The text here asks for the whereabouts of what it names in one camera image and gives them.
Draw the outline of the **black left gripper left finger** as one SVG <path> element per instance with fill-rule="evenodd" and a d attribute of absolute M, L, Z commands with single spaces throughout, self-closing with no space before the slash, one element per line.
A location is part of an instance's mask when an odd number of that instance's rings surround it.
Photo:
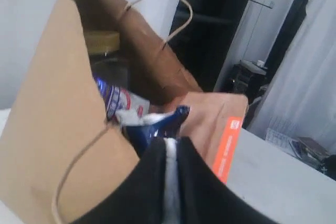
<path fill-rule="evenodd" d="M 73 223 L 162 223 L 165 170 L 166 145 L 159 137 L 117 189 Z"/>

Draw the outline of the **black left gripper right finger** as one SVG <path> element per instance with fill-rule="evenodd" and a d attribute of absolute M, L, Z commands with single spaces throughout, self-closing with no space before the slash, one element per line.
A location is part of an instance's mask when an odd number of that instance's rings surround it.
<path fill-rule="evenodd" d="M 265 223 L 265 216 L 230 191 L 189 137 L 177 143 L 182 223 Z"/>

